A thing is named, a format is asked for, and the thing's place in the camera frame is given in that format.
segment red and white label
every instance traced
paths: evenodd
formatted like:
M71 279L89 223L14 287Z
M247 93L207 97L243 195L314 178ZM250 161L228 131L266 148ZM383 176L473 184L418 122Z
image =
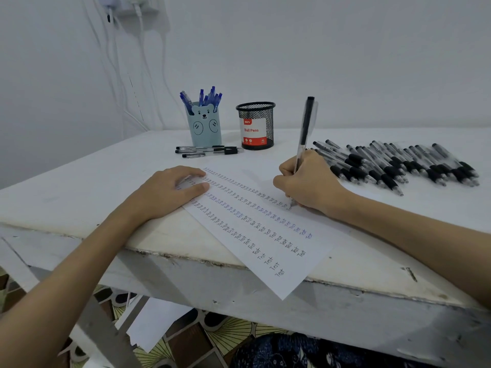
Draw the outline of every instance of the red and white label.
M266 119L242 119L242 144L248 146L261 146L267 143Z

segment black mesh pen holder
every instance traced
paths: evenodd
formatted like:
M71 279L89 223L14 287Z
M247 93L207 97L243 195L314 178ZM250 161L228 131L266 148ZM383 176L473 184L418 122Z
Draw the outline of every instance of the black mesh pen holder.
M242 147L265 150L274 145L273 102L251 102L238 105Z

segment person's left hand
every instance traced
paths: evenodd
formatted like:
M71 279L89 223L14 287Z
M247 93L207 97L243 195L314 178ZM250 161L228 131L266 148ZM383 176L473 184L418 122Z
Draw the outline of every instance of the person's left hand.
M198 183L190 188L176 190L187 176L204 176L198 168L176 166L153 174L138 190L133 192L117 210L123 211L142 224L150 219L161 218L176 210L189 200L205 193L210 188L207 182Z

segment white table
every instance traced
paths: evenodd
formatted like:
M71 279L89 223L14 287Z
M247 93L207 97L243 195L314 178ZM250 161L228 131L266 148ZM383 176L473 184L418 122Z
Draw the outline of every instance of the white table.
M491 128L319 129L311 140L326 138L340 145L372 139L441 143L481 173L480 187L439 188L411 178L402 198L375 186L371 192L385 203L490 232ZM223 139L240 144L238 131L224 132ZM256 153L279 164L296 152L297 142L298 130L276 130L275 146ZM187 131L152 131L3 189L0 266L29 290L156 170L199 167L209 159L185 160L174 153L175 146L189 143ZM215 157L240 161L243 154ZM32 271L26 273L25 265ZM491 361L488 311L417 260L357 230L280 301L178 209L141 227L101 284L440 366ZM100 345L89 324L77 327ZM87 344L82 348L91 351ZM92 351L97 348L102 349L94 345ZM110 351L102 354L111 360Z

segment white wall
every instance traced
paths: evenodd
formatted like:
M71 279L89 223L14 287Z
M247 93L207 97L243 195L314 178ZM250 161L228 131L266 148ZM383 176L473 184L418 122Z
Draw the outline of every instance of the white wall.
M110 29L92 0L0 1L0 187L141 131L115 105ZM309 95L318 127L491 125L491 0L163 0L161 9L145 18L158 109L138 22L121 20L116 37L128 109L152 129L187 129L178 93L211 85L224 93L224 129L237 127L236 105L254 100L276 102L277 128L297 127Z

